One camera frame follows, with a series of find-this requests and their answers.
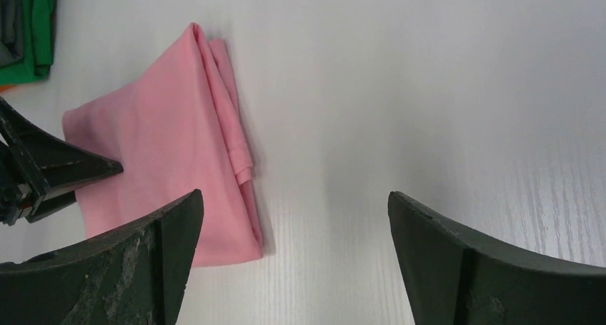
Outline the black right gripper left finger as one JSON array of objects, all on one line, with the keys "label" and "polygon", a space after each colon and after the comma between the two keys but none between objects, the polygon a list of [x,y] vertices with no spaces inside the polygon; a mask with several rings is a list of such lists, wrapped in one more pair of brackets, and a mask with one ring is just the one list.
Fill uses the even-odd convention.
[{"label": "black right gripper left finger", "polygon": [[204,216],[199,190],[77,244],[1,265],[3,324],[175,324]]}]

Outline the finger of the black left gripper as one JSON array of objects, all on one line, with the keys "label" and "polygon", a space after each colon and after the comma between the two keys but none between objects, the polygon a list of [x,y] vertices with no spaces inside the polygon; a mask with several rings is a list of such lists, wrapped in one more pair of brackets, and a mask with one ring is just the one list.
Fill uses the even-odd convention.
[{"label": "finger of the black left gripper", "polygon": [[1,222],[39,221],[75,203],[76,190],[123,171],[113,159],[40,129],[1,100]]}]

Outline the pink t shirt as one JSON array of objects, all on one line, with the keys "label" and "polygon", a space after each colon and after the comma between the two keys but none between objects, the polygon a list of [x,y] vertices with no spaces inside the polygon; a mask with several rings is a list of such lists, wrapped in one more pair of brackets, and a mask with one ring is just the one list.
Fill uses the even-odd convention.
[{"label": "pink t shirt", "polygon": [[253,161],[223,39],[188,25],[137,80],[65,112],[62,126],[67,142],[123,167],[77,191],[88,237],[198,189],[204,215],[193,265],[262,258]]}]

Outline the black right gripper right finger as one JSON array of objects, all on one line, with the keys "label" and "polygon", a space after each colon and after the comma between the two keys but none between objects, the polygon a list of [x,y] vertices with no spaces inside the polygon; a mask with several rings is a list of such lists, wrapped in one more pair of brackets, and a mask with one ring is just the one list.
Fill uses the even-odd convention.
[{"label": "black right gripper right finger", "polygon": [[605,269],[514,246],[399,191],[388,198],[416,324],[603,324]]}]

